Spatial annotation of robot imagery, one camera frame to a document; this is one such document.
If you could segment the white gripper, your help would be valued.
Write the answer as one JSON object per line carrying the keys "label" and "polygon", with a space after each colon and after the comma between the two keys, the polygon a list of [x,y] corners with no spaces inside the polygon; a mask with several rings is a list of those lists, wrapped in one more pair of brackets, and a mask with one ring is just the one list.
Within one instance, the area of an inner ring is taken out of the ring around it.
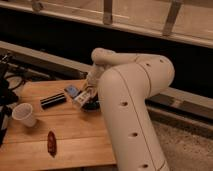
{"label": "white gripper", "polygon": [[103,73],[104,68],[102,66],[93,65],[86,77],[87,85],[89,87],[96,88]]}

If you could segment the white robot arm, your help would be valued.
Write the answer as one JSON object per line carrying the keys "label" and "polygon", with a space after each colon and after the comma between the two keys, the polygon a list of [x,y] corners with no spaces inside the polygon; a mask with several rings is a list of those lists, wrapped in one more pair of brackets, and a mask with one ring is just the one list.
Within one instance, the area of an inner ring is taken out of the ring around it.
{"label": "white robot arm", "polygon": [[169,87],[172,62],[162,56],[92,51],[94,68],[88,74],[98,86],[102,116],[119,171],[170,171],[151,123],[145,100]]}

